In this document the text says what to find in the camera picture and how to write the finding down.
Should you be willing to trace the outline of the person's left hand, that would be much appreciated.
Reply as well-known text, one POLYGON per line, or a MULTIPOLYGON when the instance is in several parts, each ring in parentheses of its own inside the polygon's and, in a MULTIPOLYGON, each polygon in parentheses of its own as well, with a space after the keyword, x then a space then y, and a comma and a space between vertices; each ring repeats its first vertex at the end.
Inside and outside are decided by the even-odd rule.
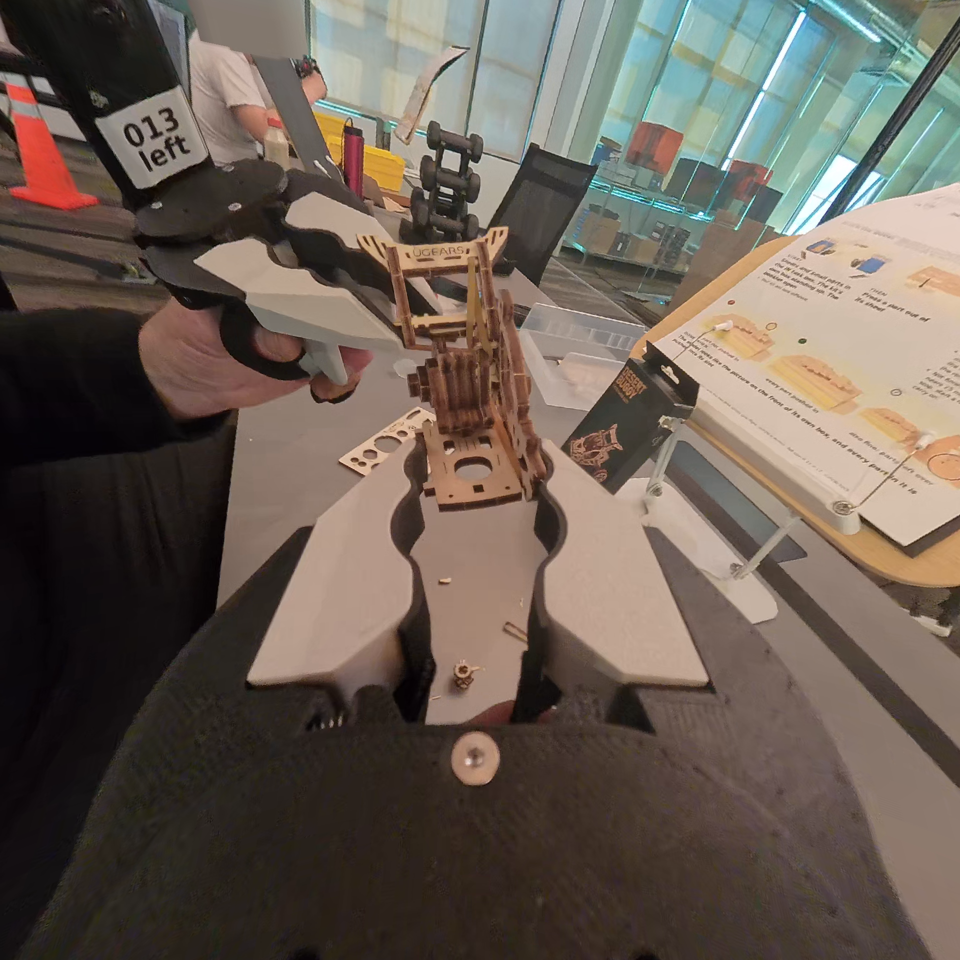
POLYGON ((320 374, 311 381, 280 381, 239 363, 224 348, 220 310, 191 310, 169 298, 139 331, 139 355, 152 388, 182 422, 249 409, 309 388, 318 402, 339 402, 358 386, 374 360, 371 351, 341 347, 347 380, 320 374))

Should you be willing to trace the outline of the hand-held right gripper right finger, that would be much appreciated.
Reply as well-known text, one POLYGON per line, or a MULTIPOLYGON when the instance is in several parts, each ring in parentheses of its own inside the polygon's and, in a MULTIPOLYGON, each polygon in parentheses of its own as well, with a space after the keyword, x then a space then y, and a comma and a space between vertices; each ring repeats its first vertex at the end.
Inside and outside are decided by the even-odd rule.
POLYGON ((534 691, 586 689, 608 705, 627 688, 707 689, 709 673, 642 522, 555 442, 543 442, 543 458, 534 691))

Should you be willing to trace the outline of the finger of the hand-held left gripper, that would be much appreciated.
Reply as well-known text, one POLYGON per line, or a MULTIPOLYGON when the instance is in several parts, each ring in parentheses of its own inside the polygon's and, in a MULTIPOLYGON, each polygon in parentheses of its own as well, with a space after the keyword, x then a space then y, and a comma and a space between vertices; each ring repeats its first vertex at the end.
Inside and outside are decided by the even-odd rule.
POLYGON ((243 293, 266 330, 325 345, 399 354, 402 335, 386 294, 338 271, 332 283, 303 267, 283 266, 258 238, 210 247, 194 263, 243 293))
POLYGON ((360 246, 359 235, 393 238, 367 212, 323 194, 308 194, 293 201, 283 220, 283 234, 298 265, 322 281, 352 292, 374 291, 375 297, 395 302, 390 272, 360 246))

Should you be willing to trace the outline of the wooden book stand white base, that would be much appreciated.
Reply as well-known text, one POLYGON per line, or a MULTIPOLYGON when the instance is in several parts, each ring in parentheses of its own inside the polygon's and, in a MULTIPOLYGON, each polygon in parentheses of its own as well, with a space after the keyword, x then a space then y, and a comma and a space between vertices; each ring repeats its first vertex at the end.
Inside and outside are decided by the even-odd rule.
MULTIPOLYGON (((762 270, 769 260, 779 257, 792 241, 792 237, 782 236, 748 252, 646 333, 631 350, 630 358, 642 358, 649 346, 659 346, 676 330, 707 310, 715 301, 726 297, 731 287, 750 273, 762 270)), ((750 477, 756 486, 778 503, 782 516, 788 519, 795 517, 804 521, 808 527, 838 549, 860 570, 870 572, 871 575, 883 581, 916 589, 949 589, 953 606, 951 612, 948 612, 946 606, 942 607, 940 621, 948 622, 958 616, 958 532, 953 532, 916 558, 908 557, 906 553, 898 550, 870 527, 862 527, 855 534, 839 533, 822 519, 819 513, 810 510, 811 500, 808 495, 798 499, 790 488, 785 487, 784 483, 778 480, 778 474, 774 473, 773 466, 762 461, 756 453, 745 456, 746 448, 741 440, 730 444, 728 439, 733 436, 732 433, 726 428, 718 427, 710 418, 704 399, 698 401, 695 412, 687 421, 682 438, 691 439, 693 435, 705 441, 712 450, 724 456, 741 473, 750 477)))

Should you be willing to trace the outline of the brown wooden model assembly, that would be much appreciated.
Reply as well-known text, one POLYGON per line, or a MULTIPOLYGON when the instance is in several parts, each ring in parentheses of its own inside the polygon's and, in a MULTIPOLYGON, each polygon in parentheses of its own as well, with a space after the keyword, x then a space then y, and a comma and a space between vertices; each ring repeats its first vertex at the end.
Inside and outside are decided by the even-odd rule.
POLYGON ((547 475, 514 301, 495 288, 494 266, 508 238, 507 226, 471 241, 425 245, 357 235, 361 251, 389 272, 404 346, 430 352, 407 380, 411 397, 434 412, 421 430, 424 492, 442 511, 530 501, 547 475), (466 276, 464 312, 412 313, 407 282, 459 274, 466 276))

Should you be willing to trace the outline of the dark model kit box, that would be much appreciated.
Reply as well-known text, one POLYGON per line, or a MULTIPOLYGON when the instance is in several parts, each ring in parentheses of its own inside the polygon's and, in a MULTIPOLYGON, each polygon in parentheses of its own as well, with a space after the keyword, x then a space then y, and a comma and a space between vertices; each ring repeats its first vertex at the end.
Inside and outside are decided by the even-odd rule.
POLYGON ((611 494, 619 492, 692 414, 699 384, 649 343, 630 358, 561 445, 611 494))

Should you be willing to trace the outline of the black mesh chair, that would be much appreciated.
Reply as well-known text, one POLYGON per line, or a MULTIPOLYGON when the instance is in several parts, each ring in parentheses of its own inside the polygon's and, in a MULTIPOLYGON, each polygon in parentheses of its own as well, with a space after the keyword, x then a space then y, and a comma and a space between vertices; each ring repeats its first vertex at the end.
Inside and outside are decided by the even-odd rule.
POLYGON ((532 143, 488 228, 509 234, 504 257, 534 285, 579 210, 597 165, 558 155, 532 143))

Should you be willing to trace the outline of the wooden sheet round cutouts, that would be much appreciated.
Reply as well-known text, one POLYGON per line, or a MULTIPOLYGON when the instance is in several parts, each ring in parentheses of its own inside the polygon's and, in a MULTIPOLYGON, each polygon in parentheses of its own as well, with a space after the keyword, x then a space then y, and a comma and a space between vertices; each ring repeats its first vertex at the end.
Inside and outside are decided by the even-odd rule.
POLYGON ((423 407, 414 407, 348 450, 339 458, 339 464, 354 474, 368 476, 401 445, 414 440, 426 425, 434 422, 434 414, 423 407))

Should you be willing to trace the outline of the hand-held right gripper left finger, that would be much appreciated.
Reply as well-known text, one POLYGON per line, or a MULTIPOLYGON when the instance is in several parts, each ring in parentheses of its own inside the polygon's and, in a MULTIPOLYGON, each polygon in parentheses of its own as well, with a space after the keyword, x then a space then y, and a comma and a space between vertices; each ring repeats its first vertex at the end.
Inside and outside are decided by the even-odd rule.
POLYGON ((318 517, 246 675, 251 687, 355 695, 400 685, 414 578, 391 524, 413 492, 405 468, 416 451, 403 443, 318 517))

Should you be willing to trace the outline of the striped orange traffic cone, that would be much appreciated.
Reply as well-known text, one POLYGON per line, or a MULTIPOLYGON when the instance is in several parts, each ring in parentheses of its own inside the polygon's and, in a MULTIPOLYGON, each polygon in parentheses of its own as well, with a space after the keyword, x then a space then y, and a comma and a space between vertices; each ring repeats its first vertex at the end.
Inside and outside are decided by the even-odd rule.
POLYGON ((4 73, 2 80, 26 180, 24 186, 11 187, 8 193, 20 201, 55 210, 74 211, 98 206, 96 197, 78 190, 42 117, 28 78, 4 73))

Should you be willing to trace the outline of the clear plastic container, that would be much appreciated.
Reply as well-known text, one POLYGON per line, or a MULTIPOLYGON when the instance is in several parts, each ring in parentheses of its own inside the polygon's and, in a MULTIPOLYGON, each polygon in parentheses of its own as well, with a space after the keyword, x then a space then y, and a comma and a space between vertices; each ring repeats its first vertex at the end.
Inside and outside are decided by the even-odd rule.
POLYGON ((534 305, 517 330, 543 402, 587 412, 613 384, 646 329, 638 323, 534 305))

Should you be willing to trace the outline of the yellow plastic bin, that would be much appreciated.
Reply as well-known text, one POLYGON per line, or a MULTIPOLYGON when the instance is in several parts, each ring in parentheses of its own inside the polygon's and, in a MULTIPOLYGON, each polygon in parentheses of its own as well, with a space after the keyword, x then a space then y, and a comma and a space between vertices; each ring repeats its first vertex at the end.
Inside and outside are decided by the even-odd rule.
MULTIPOLYGON (((313 114, 332 161, 337 166, 341 165, 344 130, 354 128, 357 133, 362 134, 362 128, 354 122, 354 117, 349 115, 328 114, 318 110, 313 110, 313 114)), ((373 140, 366 137, 364 140, 364 174, 373 178, 381 189, 399 193, 406 170, 403 158, 389 150, 379 149, 373 140)))

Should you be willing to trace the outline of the person's black clothing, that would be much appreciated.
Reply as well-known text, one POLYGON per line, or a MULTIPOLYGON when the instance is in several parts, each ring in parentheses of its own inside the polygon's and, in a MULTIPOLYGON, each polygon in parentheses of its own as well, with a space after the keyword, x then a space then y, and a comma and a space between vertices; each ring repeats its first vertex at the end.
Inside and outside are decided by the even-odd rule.
POLYGON ((50 900, 119 741, 212 614, 236 416, 2 468, 1 950, 50 900))

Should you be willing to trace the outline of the black dumbbell rack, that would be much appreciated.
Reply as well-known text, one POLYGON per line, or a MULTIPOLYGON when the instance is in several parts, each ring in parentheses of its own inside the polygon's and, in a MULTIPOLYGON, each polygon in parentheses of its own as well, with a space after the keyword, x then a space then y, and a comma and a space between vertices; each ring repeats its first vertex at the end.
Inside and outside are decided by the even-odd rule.
POLYGON ((429 152, 420 162, 420 186, 411 194, 405 237, 411 243, 473 241, 480 227, 469 207, 481 189, 473 164, 483 157, 484 140, 479 134, 458 134, 431 121, 426 143, 429 152))

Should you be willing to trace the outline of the white printed instruction page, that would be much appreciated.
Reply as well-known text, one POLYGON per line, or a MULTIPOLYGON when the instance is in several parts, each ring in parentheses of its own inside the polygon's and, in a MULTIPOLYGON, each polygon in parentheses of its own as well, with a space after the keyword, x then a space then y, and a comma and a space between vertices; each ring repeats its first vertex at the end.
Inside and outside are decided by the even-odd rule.
POLYGON ((653 346, 837 531, 911 557, 958 531, 958 183, 794 237, 653 346))

